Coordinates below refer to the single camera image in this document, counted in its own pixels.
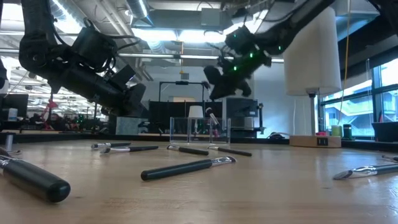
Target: clear acrylic box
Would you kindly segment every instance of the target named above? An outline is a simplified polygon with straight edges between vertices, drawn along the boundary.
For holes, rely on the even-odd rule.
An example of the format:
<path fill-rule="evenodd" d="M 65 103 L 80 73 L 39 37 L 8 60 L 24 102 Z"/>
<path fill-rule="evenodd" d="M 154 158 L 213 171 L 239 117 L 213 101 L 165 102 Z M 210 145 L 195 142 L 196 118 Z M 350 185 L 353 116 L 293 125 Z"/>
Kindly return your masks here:
<path fill-rule="evenodd" d="M 229 144 L 231 120 L 217 120 L 218 127 L 210 118 L 170 118 L 170 142 Z"/>

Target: light fixture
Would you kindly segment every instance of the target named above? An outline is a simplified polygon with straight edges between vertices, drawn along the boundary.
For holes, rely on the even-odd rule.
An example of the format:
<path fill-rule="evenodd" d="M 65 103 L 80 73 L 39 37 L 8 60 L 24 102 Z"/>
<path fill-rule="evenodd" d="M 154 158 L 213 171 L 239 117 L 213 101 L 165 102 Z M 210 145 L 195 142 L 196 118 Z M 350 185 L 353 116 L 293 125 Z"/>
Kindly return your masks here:
<path fill-rule="evenodd" d="M 131 30 L 135 36 L 141 38 L 144 41 L 177 40 L 177 36 L 175 35 L 174 30 L 136 28 L 132 28 Z"/>
<path fill-rule="evenodd" d="M 2 6 L 2 20 L 9 21 L 24 21 L 24 13 L 22 12 L 22 6 L 18 4 L 6 4 Z"/>
<path fill-rule="evenodd" d="M 205 32 L 203 30 L 183 30 L 178 40 L 188 43 L 220 43 L 225 41 L 225 35 L 217 32 Z"/>
<path fill-rule="evenodd" d="M 65 19 L 59 19 L 58 22 L 54 22 L 54 25 L 62 30 L 62 32 L 67 34 L 78 34 L 81 31 L 81 25 L 77 23 L 75 18 L 64 8 L 62 4 L 58 2 L 58 0 L 52 0 L 64 13 Z"/>

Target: red object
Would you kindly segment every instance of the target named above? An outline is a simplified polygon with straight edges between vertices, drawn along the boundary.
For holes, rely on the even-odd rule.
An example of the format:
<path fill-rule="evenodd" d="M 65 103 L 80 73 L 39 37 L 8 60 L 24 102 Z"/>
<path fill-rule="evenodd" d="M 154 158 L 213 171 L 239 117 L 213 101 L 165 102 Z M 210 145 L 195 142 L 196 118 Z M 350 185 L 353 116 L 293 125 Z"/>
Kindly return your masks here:
<path fill-rule="evenodd" d="M 49 99 L 49 103 L 47 103 L 47 106 L 45 107 L 45 109 L 43 110 L 42 114 L 40 115 L 40 118 L 42 119 L 42 121 L 44 122 L 44 129 L 45 130 L 52 130 L 51 126 L 47 123 L 46 120 L 44 120 L 44 115 L 47 113 L 47 111 L 51 108 L 56 108 L 58 107 L 58 104 L 56 104 L 54 101 L 52 101 L 51 99 Z"/>

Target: wooden tabletop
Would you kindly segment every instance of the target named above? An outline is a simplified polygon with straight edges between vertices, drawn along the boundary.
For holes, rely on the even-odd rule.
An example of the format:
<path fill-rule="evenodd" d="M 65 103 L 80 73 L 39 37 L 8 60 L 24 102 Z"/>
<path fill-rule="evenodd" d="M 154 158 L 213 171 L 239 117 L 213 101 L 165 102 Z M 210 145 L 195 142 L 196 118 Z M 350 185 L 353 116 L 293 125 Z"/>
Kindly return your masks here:
<path fill-rule="evenodd" d="M 67 180 L 70 196 L 52 205 L 0 177 L 0 221 L 9 223 L 397 223 L 398 176 L 332 180 L 337 172 L 387 164 L 381 154 L 236 144 L 252 157 L 143 182 L 140 173 L 207 157 L 165 149 L 100 156 L 98 141 L 18 144 L 22 158 Z M 210 151 L 209 157 L 227 154 Z"/>

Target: white cylinder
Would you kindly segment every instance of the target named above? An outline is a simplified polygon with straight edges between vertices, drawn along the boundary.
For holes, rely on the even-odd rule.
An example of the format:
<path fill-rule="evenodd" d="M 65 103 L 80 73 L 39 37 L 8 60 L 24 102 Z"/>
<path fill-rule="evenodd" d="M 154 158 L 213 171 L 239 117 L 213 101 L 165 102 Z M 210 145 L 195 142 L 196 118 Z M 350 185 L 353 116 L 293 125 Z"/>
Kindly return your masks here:
<path fill-rule="evenodd" d="M 189 107 L 189 118 L 203 118 L 203 107 L 201 106 L 190 106 Z"/>
<path fill-rule="evenodd" d="M 284 52 L 288 95 L 341 90 L 335 12 L 326 8 L 304 27 Z"/>

